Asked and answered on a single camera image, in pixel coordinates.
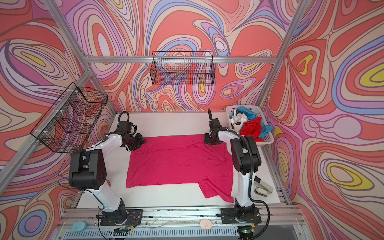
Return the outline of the magenta pink t shirt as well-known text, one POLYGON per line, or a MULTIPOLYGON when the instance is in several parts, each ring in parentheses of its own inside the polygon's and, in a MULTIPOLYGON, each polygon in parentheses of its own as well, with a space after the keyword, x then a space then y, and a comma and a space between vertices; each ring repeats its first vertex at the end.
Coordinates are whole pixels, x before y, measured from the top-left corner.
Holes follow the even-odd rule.
POLYGON ((196 183, 206 199, 231 203, 233 177, 226 144, 207 145, 204 135, 151 137, 131 153, 126 187, 196 183))

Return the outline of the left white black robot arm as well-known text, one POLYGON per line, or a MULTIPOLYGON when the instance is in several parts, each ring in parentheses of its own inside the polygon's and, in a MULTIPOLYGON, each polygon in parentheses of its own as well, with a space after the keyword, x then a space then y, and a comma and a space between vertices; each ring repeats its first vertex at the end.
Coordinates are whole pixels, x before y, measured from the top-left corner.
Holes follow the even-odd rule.
POLYGON ((97 144, 71 154, 69 184, 93 197, 98 206, 96 219, 102 226, 129 226, 141 223, 139 211, 129 212, 124 200, 107 183, 105 158, 117 148, 138 150, 147 141, 130 122, 128 112, 119 114, 117 128, 97 144))

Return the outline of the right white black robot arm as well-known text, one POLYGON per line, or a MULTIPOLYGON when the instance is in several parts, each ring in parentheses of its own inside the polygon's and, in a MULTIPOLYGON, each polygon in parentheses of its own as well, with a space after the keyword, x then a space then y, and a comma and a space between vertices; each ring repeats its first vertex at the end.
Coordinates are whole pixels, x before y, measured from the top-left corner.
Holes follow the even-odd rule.
POLYGON ((225 143, 238 176, 232 190, 235 201, 233 218, 240 223, 260 224, 261 217, 255 204, 264 205, 265 202, 252 197, 254 174, 262 163, 255 138, 224 128, 218 118, 213 118, 211 110, 208 110, 208 115, 209 132, 204 135, 204 143, 212 146, 225 143))

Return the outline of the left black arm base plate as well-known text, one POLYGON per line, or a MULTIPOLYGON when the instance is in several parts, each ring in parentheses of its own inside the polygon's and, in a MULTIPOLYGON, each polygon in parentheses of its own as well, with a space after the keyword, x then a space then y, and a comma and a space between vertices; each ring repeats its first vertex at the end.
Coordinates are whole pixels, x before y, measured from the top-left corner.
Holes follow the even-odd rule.
POLYGON ((138 226, 141 224, 143 212, 143 209, 127 209, 125 213, 102 212, 97 218, 101 226, 138 226))

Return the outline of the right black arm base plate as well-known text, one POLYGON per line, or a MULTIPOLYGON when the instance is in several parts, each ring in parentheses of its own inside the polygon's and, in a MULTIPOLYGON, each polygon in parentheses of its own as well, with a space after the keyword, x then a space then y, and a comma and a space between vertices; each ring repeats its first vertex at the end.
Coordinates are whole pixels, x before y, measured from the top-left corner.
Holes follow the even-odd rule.
POLYGON ((223 224, 255 224, 262 222, 258 208, 221 208, 220 217, 223 224))

